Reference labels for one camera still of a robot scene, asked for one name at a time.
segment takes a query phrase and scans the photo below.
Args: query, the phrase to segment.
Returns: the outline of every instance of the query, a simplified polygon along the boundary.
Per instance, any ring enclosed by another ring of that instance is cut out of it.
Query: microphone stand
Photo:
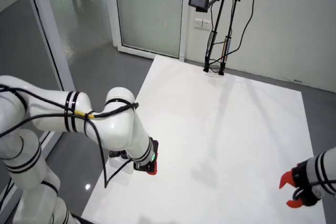
[[[227,33],[227,36],[225,37],[224,45],[223,45],[223,51],[222,51],[222,60],[220,63],[220,69],[218,74],[223,76],[224,75],[224,69],[225,65],[227,62],[227,56],[228,56],[228,51],[230,48],[230,43],[231,43],[231,31],[232,31],[232,23],[233,23],[233,18],[235,15],[235,10],[236,10],[236,5],[237,2],[240,2],[240,0],[234,0],[233,8],[232,8],[232,13],[231,13],[231,19],[230,19],[230,25],[229,25],[229,31]]]

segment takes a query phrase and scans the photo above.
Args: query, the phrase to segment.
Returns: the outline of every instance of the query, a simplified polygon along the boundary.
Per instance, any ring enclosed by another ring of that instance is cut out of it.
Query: white table
[[[281,175],[313,155],[301,93],[157,56],[137,109],[158,174],[100,176],[83,217],[99,224],[325,223],[287,207]]]

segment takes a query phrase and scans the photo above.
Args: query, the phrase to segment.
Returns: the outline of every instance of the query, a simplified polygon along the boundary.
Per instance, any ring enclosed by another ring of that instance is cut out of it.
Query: door frame
[[[179,60],[184,61],[187,43],[187,29],[188,29],[188,18],[189,18],[189,0],[182,0],[182,19],[181,19],[181,34],[180,34],[180,52]],[[137,55],[141,57],[146,57],[154,59],[156,55],[154,52],[143,51],[140,49],[135,49],[131,47],[124,46],[121,40],[121,29],[120,20],[118,12],[118,2],[117,0],[108,0],[108,9],[110,15],[110,24],[112,30],[113,45],[118,48],[120,52],[126,52],[128,54]]]
[[[45,44],[59,90],[75,91],[68,62],[59,36],[53,10],[49,0],[30,0],[42,40]],[[62,132],[44,132],[39,138],[42,155],[46,158],[62,136]],[[4,195],[5,188],[0,192],[0,199]],[[9,191],[4,200],[0,223],[5,223],[20,200],[22,190],[15,185]]]

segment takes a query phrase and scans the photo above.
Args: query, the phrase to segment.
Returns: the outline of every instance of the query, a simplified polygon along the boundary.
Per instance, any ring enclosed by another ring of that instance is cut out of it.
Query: glass wall
[[[0,0],[0,75],[11,75],[44,89],[59,90],[50,51],[41,35],[30,0]],[[22,128],[38,131],[32,124]],[[9,180],[0,162],[0,192]]]
[[[50,3],[69,65],[112,43],[107,0],[50,0]]]
[[[118,0],[124,46],[178,58],[182,0]]]

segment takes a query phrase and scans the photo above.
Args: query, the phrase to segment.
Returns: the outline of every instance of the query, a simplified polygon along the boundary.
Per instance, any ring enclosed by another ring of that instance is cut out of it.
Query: black stripe
[[[24,144],[23,138],[22,138],[21,136],[20,136],[20,138],[21,138],[21,143],[22,143],[22,147],[21,147],[20,152],[19,152],[16,156],[14,156],[14,157],[10,157],[10,158],[1,158],[1,157],[0,157],[0,159],[2,159],[2,160],[13,160],[13,159],[17,158],[17,157],[22,153],[23,146],[24,146],[25,144]]]
[[[13,170],[18,170],[18,169],[24,168],[25,166],[29,165],[36,158],[36,156],[38,155],[38,152],[40,150],[40,147],[41,147],[40,143],[38,142],[38,147],[37,147],[37,150],[36,150],[35,154],[33,155],[33,157],[30,160],[28,160],[24,164],[21,164],[21,165],[18,165],[18,166],[10,166],[10,165],[5,164],[6,167],[9,168],[9,169],[13,169]]]
[[[39,159],[41,157],[41,153],[42,153],[42,150],[41,150],[41,148],[39,148],[39,152],[38,152],[38,156],[37,156],[36,160],[34,162],[32,162],[32,164],[29,165],[27,168],[25,168],[23,170],[17,170],[17,171],[12,171],[12,170],[9,170],[9,169],[7,169],[7,170],[11,173],[14,173],[14,174],[25,173],[26,171],[30,170],[31,168],[33,168],[36,165],[37,161],[39,161]]]
[[[132,105],[132,103],[130,103],[129,101],[125,100],[125,99],[122,99],[122,98],[112,98],[110,100],[108,100],[106,103],[105,103],[105,106],[111,102],[122,102],[122,103],[125,103],[127,105]]]
[[[28,105],[27,105],[25,99],[23,99],[22,95],[20,95],[20,94],[19,94],[17,91],[15,91],[15,90],[12,90],[12,91],[10,91],[10,92],[13,93],[16,97],[18,97],[18,99],[19,99],[20,102],[22,103],[22,105],[23,105],[23,107],[25,108],[25,111],[26,111],[26,113],[27,113],[27,111],[28,111]]]
[[[151,146],[152,146],[152,141],[151,139],[149,138],[149,144],[148,144],[148,147],[147,147],[147,151],[139,158],[133,158],[134,161],[137,161],[137,162],[141,162],[141,161],[144,161],[147,157],[148,157],[148,154],[150,152],[150,149],[151,149]]]
[[[67,95],[67,99],[65,100],[65,106],[66,107],[69,107],[69,101],[70,101],[70,98],[71,98],[71,95],[72,95],[73,91],[70,91]],[[64,117],[64,123],[65,123],[65,128],[67,129],[68,132],[70,132],[70,129],[69,129],[69,123],[68,123],[68,117]]]
[[[323,187],[323,189],[328,193],[328,194],[331,194],[331,192],[325,187],[324,184],[322,184],[322,180],[321,180],[321,176],[320,176],[320,172],[319,172],[319,166],[318,166],[318,159],[319,157],[321,156],[318,155],[315,159],[315,173],[316,173],[316,176],[317,176],[317,180],[321,183],[321,186]]]
[[[324,178],[324,181],[327,181],[327,185],[331,188],[331,190],[334,191],[333,194],[336,193],[336,189],[332,186],[332,184],[329,182],[328,180],[328,177],[327,177],[327,174],[326,174],[326,170],[324,169],[324,155],[325,155],[325,152],[322,153],[321,155],[321,158],[320,158],[320,165],[321,165],[321,171],[322,171],[322,175],[323,175],[323,178]]]
[[[58,195],[58,190],[57,190],[56,186],[54,186],[52,183],[43,180],[43,181],[41,182],[41,184],[46,185],[46,186],[49,186],[49,187],[50,187],[52,190],[54,190],[55,193]]]
[[[68,207],[66,209],[67,209],[67,214],[65,215],[65,219],[63,221],[63,224],[67,224],[68,220],[69,220],[69,210],[68,210]]]
[[[73,110],[75,110],[75,108],[76,108],[76,101],[77,101],[77,97],[78,97],[79,93],[80,92],[76,92],[75,96],[73,97],[72,104],[71,104],[71,108]],[[73,131],[77,132],[76,124],[75,124],[75,118],[71,118],[71,125],[72,125]]]

